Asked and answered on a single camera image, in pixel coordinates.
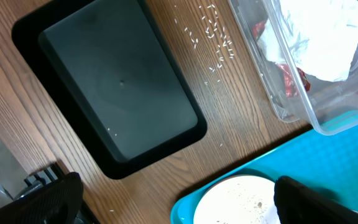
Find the scattered rice grains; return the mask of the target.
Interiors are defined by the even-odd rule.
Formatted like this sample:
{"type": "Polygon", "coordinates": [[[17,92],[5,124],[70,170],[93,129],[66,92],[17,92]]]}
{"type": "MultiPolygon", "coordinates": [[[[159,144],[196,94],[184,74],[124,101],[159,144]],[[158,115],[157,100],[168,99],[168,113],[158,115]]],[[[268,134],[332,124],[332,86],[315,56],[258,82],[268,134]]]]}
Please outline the scattered rice grains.
{"type": "Polygon", "coordinates": [[[204,73],[205,85],[222,83],[236,57],[221,1],[173,1],[173,23],[184,41],[180,46],[204,73]]]}

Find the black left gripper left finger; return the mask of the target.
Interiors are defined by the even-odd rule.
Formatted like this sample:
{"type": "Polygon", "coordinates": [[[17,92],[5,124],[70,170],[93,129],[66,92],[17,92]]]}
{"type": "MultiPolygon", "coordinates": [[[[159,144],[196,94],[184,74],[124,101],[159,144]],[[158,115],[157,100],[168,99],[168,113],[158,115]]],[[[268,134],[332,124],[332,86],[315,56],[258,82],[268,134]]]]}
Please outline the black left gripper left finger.
{"type": "Polygon", "coordinates": [[[80,175],[71,172],[0,208],[0,224],[73,223],[83,201],[80,175]]]}

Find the white plate with crumbs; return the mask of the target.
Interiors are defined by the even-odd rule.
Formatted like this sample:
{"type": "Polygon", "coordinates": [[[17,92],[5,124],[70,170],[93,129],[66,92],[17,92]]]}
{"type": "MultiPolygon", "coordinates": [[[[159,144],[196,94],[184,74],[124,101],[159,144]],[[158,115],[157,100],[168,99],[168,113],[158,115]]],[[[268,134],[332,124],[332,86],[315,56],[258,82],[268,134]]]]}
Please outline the white plate with crumbs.
{"type": "Polygon", "coordinates": [[[201,198],[194,224],[278,224],[275,183],[254,175],[235,175],[214,184],[201,198]]]}

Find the teal plastic tray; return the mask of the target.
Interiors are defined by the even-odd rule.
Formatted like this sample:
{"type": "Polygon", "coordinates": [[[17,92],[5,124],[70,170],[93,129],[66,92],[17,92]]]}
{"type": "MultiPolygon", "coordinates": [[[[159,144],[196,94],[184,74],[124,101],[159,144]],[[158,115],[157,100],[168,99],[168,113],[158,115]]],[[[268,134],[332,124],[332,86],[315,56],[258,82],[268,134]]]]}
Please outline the teal plastic tray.
{"type": "Polygon", "coordinates": [[[196,206],[219,181],[241,174],[276,180],[282,175],[314,189],[358,212],[358,125],[332,136],[308,131],[200,187],[173,206],[173,224],[192,223],[196,206]]]}

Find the black tray bin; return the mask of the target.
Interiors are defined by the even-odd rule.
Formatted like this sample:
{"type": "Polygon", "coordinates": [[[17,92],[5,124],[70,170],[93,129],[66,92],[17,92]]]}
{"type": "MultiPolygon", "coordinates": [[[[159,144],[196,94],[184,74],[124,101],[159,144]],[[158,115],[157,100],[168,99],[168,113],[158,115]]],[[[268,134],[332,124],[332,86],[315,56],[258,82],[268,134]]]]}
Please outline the black tray bin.
{"type": "Polygon", "coordinates": [[[207,122],[145,1],[50,1],[12,41],[105,176],[202,139],[207,122]]]}

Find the red snack wrapper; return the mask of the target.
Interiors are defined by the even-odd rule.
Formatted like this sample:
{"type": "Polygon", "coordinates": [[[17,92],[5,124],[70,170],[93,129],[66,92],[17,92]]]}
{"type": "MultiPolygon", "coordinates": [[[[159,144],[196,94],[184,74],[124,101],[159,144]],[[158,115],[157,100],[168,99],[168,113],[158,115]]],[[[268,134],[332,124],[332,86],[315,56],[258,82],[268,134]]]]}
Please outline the red snack wrapper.
{"type": "MultiPolygon", "coordinates": [[[[256,23],[256,25],[253,26],[252,33],[255,38],[257,38],[257,39],[260,38],[263,31],[265,30],[266,23],[267,23],[267,20],[264,20],[264,21],[260,21],[260,22],[256,23]]],[[[298,96],[299,91],[296,90],[295,81],[294,81],[292,74],[290,73],[289,66],[286,64],[279,64],[279,63],[275,63],[275,65],[283,73],[282,76],[283,76],[283,83],[284,83],[284,87],[285,87],[285,95],[288,98],[298,96]]],[[[300,68],[297,68],[297,70],[300,74],[300,77],[302,79],[302,83],[303,83],[303,86],[305,87],[305,90],[310,91],[311,83],[308,81],[306,74],[300,68]]]]}

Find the white napkin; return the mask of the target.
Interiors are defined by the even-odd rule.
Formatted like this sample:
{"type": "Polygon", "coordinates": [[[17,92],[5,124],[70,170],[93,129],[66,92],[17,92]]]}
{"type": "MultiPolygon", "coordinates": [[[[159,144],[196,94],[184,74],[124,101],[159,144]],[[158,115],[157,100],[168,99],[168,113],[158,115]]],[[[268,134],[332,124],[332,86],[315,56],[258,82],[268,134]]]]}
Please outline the white napkin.
{"type": "Polygon", "coordinates": [[[278,22],[297,68],[347,80],[358,45],[358,0],[280,0],[278,22]]]}

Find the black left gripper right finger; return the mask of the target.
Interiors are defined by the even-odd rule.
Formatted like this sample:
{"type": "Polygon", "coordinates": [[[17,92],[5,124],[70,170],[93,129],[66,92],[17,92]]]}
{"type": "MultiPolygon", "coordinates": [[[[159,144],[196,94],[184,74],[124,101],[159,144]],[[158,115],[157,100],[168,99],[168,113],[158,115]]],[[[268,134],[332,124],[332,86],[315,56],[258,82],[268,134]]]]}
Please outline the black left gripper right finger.
{"type": "Polygon", "coordinates": [[[358,213],[286,175],[276,180],[273,199],[281,224],[358,224],[358,213]]]}

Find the clear plastic bin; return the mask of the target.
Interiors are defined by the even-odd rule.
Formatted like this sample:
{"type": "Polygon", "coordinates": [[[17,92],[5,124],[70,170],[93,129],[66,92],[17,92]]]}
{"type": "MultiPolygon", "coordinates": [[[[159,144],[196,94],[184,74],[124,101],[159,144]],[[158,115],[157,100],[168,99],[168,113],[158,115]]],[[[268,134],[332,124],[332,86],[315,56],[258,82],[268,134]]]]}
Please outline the clear plastic bin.
{"type": "Polygon", "coordinates": [[[231,1],[230,7],[249,48],[273,111],[286,123],[303,120],[319,133],[333,135],[358,125],[358,45],[347,80],[322,81],[306,74],[311,83],[306,91],[297,67],[290,55],[278,22],[279,1],[231,1]],[[259,39],[252,28],[267,20],[259,39]],[[299,95],[285,95],[283,73],[275,63],[289,66],[299,95]]]}

